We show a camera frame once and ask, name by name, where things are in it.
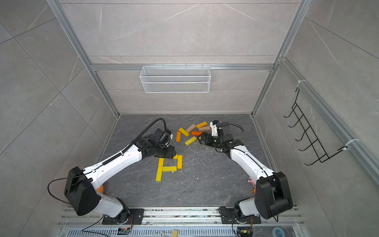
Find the lime yellow block short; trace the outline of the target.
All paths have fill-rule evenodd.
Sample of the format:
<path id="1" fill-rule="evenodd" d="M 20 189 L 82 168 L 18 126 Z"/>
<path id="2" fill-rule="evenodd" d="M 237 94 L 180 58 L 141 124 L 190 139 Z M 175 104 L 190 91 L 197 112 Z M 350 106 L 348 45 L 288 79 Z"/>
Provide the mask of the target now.
<path id="1" fill-rule="evenodd" d="M 178 155 L 177 156 L 177 169 L 182 169 L 183 168 L 183 156 Z"/>

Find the lime yellow block long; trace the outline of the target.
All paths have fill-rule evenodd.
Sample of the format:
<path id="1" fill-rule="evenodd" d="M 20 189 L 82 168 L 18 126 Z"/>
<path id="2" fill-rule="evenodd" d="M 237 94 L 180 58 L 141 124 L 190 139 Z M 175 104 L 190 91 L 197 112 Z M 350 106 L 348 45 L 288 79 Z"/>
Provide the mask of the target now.
<path id="1" fill-rule="evenodd" d="M 163 172 L 176 172 L 177 171 L 177 167 L 176 166 L 164 166 L 162 168 L 162 171 Z"/>

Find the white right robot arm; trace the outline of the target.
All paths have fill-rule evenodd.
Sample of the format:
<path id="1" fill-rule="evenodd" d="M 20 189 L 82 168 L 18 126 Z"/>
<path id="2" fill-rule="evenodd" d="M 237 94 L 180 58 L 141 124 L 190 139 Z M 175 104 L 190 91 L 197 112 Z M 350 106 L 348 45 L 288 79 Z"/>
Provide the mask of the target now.
<path id="1" fill-rule="evenodd" d="M 199 142 L 215 148 L 236 162 L 249 176 L 253 184 L 254 196 L 237 201 L 234 214 L 237 219 L 260 215 L 263 219 L 274 218 L 293 208 L 289 183 L 283 172 L 274 172 L 257 160 L 239 140 L 232 137 L 213 136 L 202 133 Z"/>

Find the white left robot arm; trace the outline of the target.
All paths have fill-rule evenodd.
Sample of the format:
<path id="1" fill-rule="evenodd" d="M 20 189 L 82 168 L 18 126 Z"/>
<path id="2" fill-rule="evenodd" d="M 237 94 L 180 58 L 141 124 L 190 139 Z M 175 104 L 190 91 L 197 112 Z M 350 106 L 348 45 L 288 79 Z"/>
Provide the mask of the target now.
<path id="1" fill-rule="evenodd" d="M 151 156 L 173 159 L 174 146 L 169 145 L 173 135 L 170 130 L 157 129 L 153 134 L 141 136 L 123 150 L 95 165 L 72 168 L 64 195 L 78 216 L 100 213 L 123 223 L 128 219 L 129 208 L 120 198 L 112 198 L 98 189 L 126 167 Z"/>

